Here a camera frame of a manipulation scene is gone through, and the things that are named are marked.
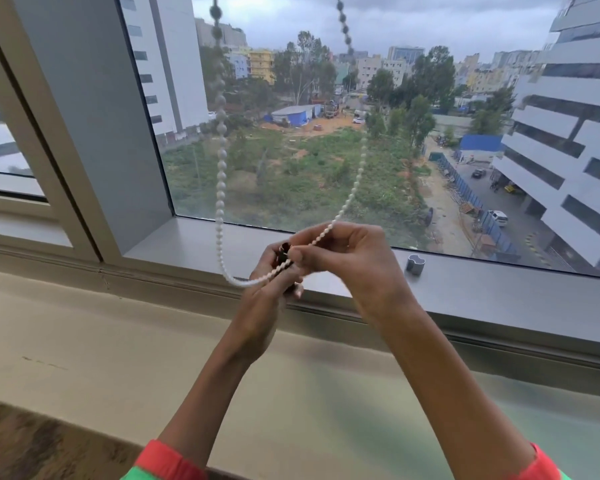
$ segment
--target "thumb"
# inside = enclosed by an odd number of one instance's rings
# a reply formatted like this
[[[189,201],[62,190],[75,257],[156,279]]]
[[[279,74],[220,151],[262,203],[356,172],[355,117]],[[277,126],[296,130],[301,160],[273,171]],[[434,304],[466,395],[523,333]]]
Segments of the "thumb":
[[[339,275],[344,255],[319,248],[318,246],[293,246],[288,253],[289,259],[301,268],[312,273],[330,271]]]
[[[267,294],[270,294],[269,296],[279,298],[289,289],[289,287],[293,286],[296,282],[301,282],[301,277],[302,273],[300,268],[293,264],[268,282],[262,290]]]

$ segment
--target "person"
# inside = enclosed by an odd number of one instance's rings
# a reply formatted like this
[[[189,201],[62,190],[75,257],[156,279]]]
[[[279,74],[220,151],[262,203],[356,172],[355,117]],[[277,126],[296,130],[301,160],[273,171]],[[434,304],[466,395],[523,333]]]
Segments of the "person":
[[[469,368],[418,304],[380,227],[337,223],[291,236],[293,265],[246,290],[239,310],[184,402],[125,480],[202,480],[216,435],[240,380],[267,349],[285,295],[299,298],[304,276],[339,277],[360,316],[384,339],[417,396],[456,480],[566,480],[480,389]],[[252,274],[273,269],[280,243]]]

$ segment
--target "dirt ground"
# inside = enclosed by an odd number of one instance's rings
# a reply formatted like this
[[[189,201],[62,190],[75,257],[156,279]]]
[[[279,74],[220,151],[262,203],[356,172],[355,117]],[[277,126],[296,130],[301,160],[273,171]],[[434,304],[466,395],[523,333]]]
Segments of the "dirt ground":
[[[333,133],[334,131],[340,128],[353,128],[362,131],[365,128],[365,126],[353,124],[353,118],[353,114],[343,115],[342,113],[340,113],[339,115],[337,115],[336,118],[316,118],[314,120],[309,121],[309,124],[300,128],[282,128],[281,126],[275,125],[273,123],[261,123],[260,128],[282,131],[289,135],[305,137],[322,136],[325,134]],[[316,125],[320,125],[322,129],[320,131],[314,129]]]
[[[444,152],[444,149],[439,148],[430,137],[425,144],[427,145],[426,165],[431,168],[431,175],[420,177],[420,192],[426,204],[434,209],[431,229],[435,243],[430,245],[429,250],[456,256],[471,256],[473,245],[465,236],[460,224],[458,204],[446,189],[446,179],[438,170],[438,165],[428,161],[432,151]]]

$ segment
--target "grass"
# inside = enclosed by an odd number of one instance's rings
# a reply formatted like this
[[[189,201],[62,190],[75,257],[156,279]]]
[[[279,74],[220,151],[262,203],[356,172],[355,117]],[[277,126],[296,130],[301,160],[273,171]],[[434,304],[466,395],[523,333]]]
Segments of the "grass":
[[[232,135],[226,220],[289,231],[331,220],[355,180],[360,138],[361,133],[350,128],[311,138],[263,128]],[[399,175],[409,152],[394,137],[368,146],[365,176],[345,218],[381,225],[394,246],[426,246],[424,204],[414,188],[416,179]],[[177,213],[214,218],[217,147],[217,140],[211,140],[162,155]],[[411,171],[424,174],[423,167]]]

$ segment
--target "cloudy sky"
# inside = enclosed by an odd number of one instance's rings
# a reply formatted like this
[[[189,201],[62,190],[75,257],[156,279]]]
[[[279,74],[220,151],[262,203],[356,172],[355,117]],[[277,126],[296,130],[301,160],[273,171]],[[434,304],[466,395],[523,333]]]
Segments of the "cloudy sky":
[[[561,0],[343,0],[354,48],[387,55],[391,45],[446,45],[452,55],[539,49]],[[211,0],[193,0],[208,22]],[[219,0],[223,22],[240,27],[251,47],[283,48],[300,30],[344,52],[336,0]]]

